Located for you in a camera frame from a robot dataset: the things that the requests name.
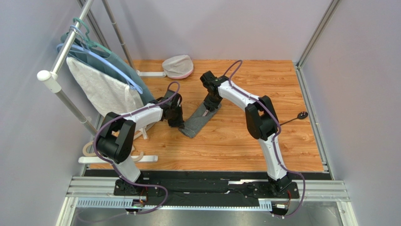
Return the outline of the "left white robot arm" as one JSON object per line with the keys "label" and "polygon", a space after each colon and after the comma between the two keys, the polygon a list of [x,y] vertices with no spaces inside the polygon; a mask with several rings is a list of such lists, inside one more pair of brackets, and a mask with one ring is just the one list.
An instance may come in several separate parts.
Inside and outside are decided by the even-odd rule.
{"label": "left white robot arm", "polygon": [[93,148],[97,157],[111,164],[120,178],[135,183],[141,175],[131,157],[134,136],[150,124],[167,120],[170,127],[184,126],[182,96],[167,90],[164,97],[124,114],[110,112],[96,133]]}

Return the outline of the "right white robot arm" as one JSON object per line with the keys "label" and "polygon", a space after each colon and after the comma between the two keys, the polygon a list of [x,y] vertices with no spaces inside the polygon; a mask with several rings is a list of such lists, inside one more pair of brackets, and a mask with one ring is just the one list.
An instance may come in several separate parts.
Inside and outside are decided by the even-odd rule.
{"label": "right white robot arm", "polygon": [[223,99],[242,109],[249,134],[262,148],[270,183],[279,192],[287,188],[292,180],[282,162],[277,138],[280,124],[271,99],[268,96],[253,95],[235,85],[225,75],[216,77],[211,71],[205,72],[200,80],[208,91],[203,101],[206,107],[204,115],[215,111]]}

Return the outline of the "grey cloth napkin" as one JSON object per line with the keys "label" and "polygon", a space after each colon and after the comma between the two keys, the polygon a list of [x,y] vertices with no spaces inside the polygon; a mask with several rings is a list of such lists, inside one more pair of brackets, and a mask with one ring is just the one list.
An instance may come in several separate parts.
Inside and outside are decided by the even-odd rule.
{"label": "grey cloth napkin", "polygon": [[184,128],[179,129],[179,131],[189,138],[194,138],[221,107],[222,104],[219,104],[217,109],[210,111],[207,116],[202,117],[206,107],[204,104],[200,104],[195,112],[184,122]]}

